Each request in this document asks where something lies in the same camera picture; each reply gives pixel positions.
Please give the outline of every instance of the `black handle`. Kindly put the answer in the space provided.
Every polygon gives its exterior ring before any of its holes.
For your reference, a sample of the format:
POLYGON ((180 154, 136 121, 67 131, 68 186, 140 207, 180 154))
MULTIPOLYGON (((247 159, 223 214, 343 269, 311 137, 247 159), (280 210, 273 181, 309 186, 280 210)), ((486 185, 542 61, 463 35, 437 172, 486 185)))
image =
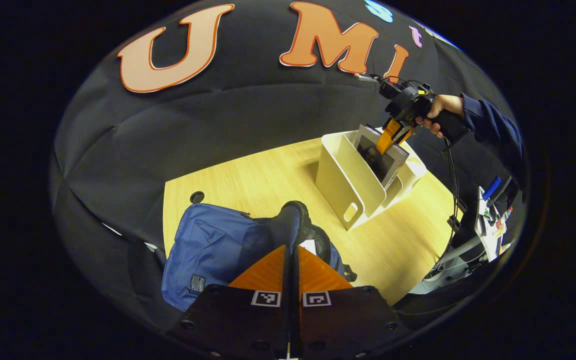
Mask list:
POLYGON ((439 124, 439 131, 451 144, 458 142, 470 132, 464 120, 462 120, 459 115, 448 110, 441 110, 435 118, 429 120, 432 121, 432 123, 439 124))

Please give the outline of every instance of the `backpack label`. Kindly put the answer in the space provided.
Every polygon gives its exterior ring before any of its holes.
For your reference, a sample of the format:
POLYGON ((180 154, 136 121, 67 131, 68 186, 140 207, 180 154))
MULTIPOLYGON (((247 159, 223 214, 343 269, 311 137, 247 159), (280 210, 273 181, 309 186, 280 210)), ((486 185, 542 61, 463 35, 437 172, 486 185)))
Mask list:
POLYGON ((192 279, 190 280, 190 290, 198 293, 203 292, 205 284, 206 284, 205 277, 199 275, 192 275, 192 279))

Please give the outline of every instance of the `strap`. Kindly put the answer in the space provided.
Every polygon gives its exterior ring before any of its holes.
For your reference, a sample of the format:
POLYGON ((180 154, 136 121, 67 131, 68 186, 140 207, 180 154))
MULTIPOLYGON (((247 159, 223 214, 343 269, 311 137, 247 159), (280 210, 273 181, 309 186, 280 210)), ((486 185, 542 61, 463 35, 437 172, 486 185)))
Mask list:
POLYGON ((353 281, 357 280, 357 273, 350 268, 349 264, 343 264, 343 272, 346 273, 344 276, 345 280, 348 283, 352 283, 353 281))

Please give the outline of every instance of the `white desk organizer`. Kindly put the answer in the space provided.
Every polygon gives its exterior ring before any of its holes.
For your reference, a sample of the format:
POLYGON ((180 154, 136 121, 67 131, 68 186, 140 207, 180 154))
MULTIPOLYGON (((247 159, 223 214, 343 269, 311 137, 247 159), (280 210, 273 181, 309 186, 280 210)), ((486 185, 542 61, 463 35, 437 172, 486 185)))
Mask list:
POLYGON ((357 131, 321 138, 315 184, 346 230, 365 223, 402 200, 426 174, 426 166, 407 143, 409 157, 387 190, 353 146, 357 131))

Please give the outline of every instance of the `wooden table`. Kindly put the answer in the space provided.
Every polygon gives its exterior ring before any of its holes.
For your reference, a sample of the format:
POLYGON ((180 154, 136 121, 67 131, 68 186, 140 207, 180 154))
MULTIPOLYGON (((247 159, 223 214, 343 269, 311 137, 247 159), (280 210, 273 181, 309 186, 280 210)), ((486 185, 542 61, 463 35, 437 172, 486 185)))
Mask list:
POLYGON ((254 153, 166 182, 163 235, 174 244, 190 195, 202 203, 274 217, 291 200, 306 204, 312 223, 327 232, 342 260, 358 274, 355 287, 373 285, 393 305, 422 280, 446 248, 453 195, 430 172, 412 191, 370 221, 347 231, 315 186, 320 138, 254 153))

